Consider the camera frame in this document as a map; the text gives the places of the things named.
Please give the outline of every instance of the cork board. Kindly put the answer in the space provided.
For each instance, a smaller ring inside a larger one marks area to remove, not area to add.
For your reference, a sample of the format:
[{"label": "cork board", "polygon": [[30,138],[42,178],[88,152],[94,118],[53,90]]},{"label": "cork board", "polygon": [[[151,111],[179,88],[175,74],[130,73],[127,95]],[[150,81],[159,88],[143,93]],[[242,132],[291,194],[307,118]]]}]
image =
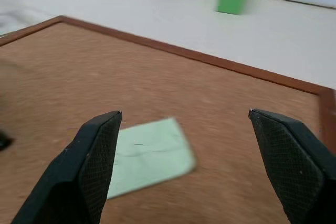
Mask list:
[{"label": "cork board", "polygon": [[173,116],[192,173],[108,200],[101,223],[288,223],[267,178],[250,108],[319,136],[318,96],[59,23],[1,47],[0,223],[9,223],[82,123],[112,110],[122,128]]}]

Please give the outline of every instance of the wooden border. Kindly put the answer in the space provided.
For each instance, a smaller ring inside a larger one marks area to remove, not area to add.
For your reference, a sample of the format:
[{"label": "wooden border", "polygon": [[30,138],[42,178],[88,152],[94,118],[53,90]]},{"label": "wooden border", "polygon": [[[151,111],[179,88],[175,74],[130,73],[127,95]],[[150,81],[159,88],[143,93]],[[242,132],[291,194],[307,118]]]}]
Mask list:
[{"label": "wooden border", "polygon": [[47,27],[57,23],[66,23],[84,29],[96,31],[101,34],[130,41],[143,46],[170,52],[188,59],[201,61],[206,64],[214,65],[230,71],[238,72],[257,79],[266,80],[292,89],[297,89],[306,93],[319,96],[320,106],[320,129],[322,142],[336,154],[336,102],[334,90],[317,84],[297,80],[291,77],[282,76],[266,70],[250,67],[234,61],[217,58],[215,56],[203,54],[201,52],[192,51],[178,46],[169,45],[160,41],[140,37],[134,34],[125,33],[115,29],[99,26],[96,24],[84,22],[78,19],[58,16],[47,20],[35,26],[27,27],[19,31],[8,34],[6,37],[0,38],[0,47],[30,34],[36,33]]}]

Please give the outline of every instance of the green napkin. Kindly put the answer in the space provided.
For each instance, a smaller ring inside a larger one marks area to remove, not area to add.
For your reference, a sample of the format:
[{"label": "green napkin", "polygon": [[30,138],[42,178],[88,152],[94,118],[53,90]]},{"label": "green napkin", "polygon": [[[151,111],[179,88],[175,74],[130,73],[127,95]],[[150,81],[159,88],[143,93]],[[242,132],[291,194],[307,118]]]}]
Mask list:
[{"label": "green napkin", "polygon": [[107,198],[179,177],[195,158],[174,118],[121,130]]}]

